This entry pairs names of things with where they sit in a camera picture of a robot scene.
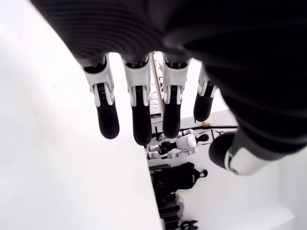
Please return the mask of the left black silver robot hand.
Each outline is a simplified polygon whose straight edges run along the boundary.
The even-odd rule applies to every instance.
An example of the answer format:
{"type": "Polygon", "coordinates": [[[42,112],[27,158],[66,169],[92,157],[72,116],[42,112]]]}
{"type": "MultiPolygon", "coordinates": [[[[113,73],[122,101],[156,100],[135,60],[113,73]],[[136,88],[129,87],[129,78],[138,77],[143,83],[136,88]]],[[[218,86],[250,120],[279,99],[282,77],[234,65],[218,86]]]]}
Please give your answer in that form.
{"type": "Polygon", "coordinates": [[[220,89],[238,130],[219,136],[211,161],[239,175],[307,146],[307,3],[304,0],[34,0],[74,58],[141,64],[202,62],[199,90],[220,89]]]}

